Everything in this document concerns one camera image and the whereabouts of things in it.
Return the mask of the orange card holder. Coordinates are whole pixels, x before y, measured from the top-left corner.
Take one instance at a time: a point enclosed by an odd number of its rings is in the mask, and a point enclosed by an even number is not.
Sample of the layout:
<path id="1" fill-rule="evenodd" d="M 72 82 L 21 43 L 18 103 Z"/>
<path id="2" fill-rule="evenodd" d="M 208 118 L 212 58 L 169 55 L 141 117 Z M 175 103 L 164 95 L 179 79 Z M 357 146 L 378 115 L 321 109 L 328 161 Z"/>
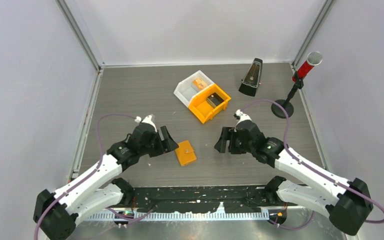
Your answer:
<path id="1" fill-rule="evenodd" d="M 195 150 L 188 140 L 178 143 L 178 148 L 175 149 L 175 154 L 180 166 L 184 167 L 197 160 Z"/>

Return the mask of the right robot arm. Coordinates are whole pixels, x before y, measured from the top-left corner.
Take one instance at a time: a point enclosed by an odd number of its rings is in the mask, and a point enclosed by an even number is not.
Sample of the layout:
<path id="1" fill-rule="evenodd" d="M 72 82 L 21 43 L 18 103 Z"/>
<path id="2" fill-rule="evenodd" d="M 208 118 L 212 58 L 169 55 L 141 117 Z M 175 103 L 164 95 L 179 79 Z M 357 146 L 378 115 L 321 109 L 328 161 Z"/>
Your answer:
<path id="1" fill-rule="evenodd" d="M 368 185 L 361 179 L 350 181 L 320 168 L 298 155 L 275 137 L 265 137 L 251 120 L 235 127 L 222 128 L 214 148 L 219 153 L 251 154 L 258 162 L 283 171 L 300 180 L 300 186 L 275 176 L 265 187 L 265 198 L 271 205 L 288 202 L 315 211 L 341 232 L 355 236 L 373 210 Z"/>

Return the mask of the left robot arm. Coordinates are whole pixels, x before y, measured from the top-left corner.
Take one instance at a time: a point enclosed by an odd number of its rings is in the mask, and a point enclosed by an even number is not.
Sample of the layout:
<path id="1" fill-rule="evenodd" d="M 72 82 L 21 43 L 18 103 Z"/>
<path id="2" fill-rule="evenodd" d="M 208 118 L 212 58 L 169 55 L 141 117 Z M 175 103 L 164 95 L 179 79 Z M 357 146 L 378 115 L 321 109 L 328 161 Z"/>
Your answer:
<path id="1" fill-rule="evenodd" d="M 65 240 L 94 213 L 117 204 L 128 207 L 133 202 L 134 190 L 118 176 L 142 156 L 157 157 L 178 147 L 166 126 L 157 130 L 151 122 L 139 123 L 72 182 L 53 192 L 44 189 L 37 195 L 33 213 L 35 233 L 42 231 L 50 240 Z"/>

